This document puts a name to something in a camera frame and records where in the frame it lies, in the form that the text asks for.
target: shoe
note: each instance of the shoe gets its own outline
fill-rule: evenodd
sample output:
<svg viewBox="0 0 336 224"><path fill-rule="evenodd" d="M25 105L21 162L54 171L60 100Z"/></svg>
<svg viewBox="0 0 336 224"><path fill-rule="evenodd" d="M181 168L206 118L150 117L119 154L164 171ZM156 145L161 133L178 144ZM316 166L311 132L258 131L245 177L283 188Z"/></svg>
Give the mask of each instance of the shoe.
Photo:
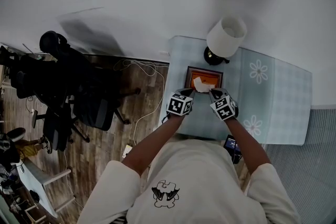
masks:
<svg viewBox="0 0 336 224"><path fill-rule="evenodd" d="M52 149L52 147L51 147L50 141L47 140L47 139L45 138L45 141L44 141L44 142L47 144L47 146L46 146L46 148L47 148L47 153L48 153L48 154L51 154L51 153L53 152L53 149Z"/></svg>

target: white cable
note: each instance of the white cable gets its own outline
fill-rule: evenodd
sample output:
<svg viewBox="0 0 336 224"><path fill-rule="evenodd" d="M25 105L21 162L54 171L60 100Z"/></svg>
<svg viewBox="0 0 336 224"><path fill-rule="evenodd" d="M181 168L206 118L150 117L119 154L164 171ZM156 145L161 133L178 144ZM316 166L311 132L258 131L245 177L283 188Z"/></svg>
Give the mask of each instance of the white cable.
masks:
<svg viewBox="0 0 336 224"><path fill-rule="evenodd" d="M162 99L163 99L165 80L164 80L163 75L162 75L160 72L158 72L158 71L156 70L156 68L159 68L159 67L169 67L169 66L156 66L153 62L148 62L148 61L136 61L136 60L130 60L130 59L120 59L120 60L113 66L113 70L114 70L114 71L116 71L115 67L116 67L116 65L117 65L120 61L122 61L122 65L124 66L124 68L119 69L119 71L124 70L124 69L126 69L126 68L129 68L131 65L137 65L138 67L140 67L140 69L141 69L147 76L152 77L152 76L155 75L155 73L158 73L158 74L162 77L162 79L163 79L163 81L162 81L162 82L163 82L162 96L161 96L161 99L160 99L159 103L157 104L156 109L155 109L154 111L152 111L151 113L148 113L148 114L146 114L145 116L142 116L141 118L139 118L139 119L136 121L135 128L134 128L134 133L133 133L133 142L134 142L134 144L136 145L136 141L135 141L135 132L136 132L136 130L137 130L138 122L139 122L141 119L143 119L143 118L145 118L145 117L147 117L147 116L153 114L153 113L159 108L159 106L160 106L160 104L161 104L161 102L162 102ZM154 73L153 73L153 74L148 74L148 73L147 73L147 72L146 72L140 65L150 67L151 69L154 70Z"/></svg>
<svg viewBox="0 0 336 224"><path fill-rule="evenodd" d="M68 162L67 162L67 155L65 154L65 151L64 151L64 158L65 158L65 163L66 163L65 170L67 170L67 169L68 169ZM72 195L75 196L74 192L72 191L72 189L71 189L71 187L70 187L70 185L69 185L68 175L65 175L65 178L66 178L66 180L67 180L67 184L68 184L68 187L69 187L69 189L70 189ZM78 204L78 205L83 209L83 206L82 206L80 203L78 203L78 202L76 201L76 198L75 198L75 203Z"/></svg>

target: white paper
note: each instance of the white paper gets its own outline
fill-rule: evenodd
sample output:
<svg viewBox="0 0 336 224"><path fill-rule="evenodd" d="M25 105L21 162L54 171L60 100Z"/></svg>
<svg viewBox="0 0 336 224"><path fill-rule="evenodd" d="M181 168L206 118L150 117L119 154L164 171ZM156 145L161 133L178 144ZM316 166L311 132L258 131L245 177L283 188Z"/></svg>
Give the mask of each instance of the white paper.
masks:
<svg viewBox="0 0 336 224"><path fill-rule="evenodd" d="M196 91L198 92L210 92L210 90L215 87L215 85L212 85L212 84L202 83L200 77L197 77L196 79L194 79L194 85L195 85Z"/></svg>

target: black lamp base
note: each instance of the black lamp base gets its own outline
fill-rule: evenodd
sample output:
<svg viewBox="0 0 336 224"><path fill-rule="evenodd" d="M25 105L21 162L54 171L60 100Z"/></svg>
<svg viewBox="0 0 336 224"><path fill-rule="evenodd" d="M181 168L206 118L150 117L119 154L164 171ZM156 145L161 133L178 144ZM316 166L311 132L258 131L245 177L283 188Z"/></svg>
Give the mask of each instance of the black lamp base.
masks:
<svg viewBox="0 0 336 224"><path fill-rule="evenodd" d="M215 55L212 51L210 51L209 47L205 48L203 55L205 61L211 66L219 65L223 61L225 61L225 63L230 63L230 60Z"/></svg>

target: white desk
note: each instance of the white desk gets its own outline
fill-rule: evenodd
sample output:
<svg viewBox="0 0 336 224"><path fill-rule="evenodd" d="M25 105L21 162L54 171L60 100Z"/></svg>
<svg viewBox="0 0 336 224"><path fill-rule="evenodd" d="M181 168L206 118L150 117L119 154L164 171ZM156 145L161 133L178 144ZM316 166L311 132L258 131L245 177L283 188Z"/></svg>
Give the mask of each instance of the white desk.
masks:
<svg viewBox="0 0 336 224"><path fill-rule="evenodd" d="M71 173L70 169L65 170L62 173L59 173L55 176L49 176L38 168L31 160L25 159L24 164L21 167L18 167L18 174L21 182L28 190L36 192L40 198L39 204L43 206L51 215L55 218L58 217L57 212L66 207L69 203L75 200L75 197L72 196L69 200L65 201L63 204L57 208L53 208L50 200L46 194L45 186L60 179L63 176Z"/></svg>

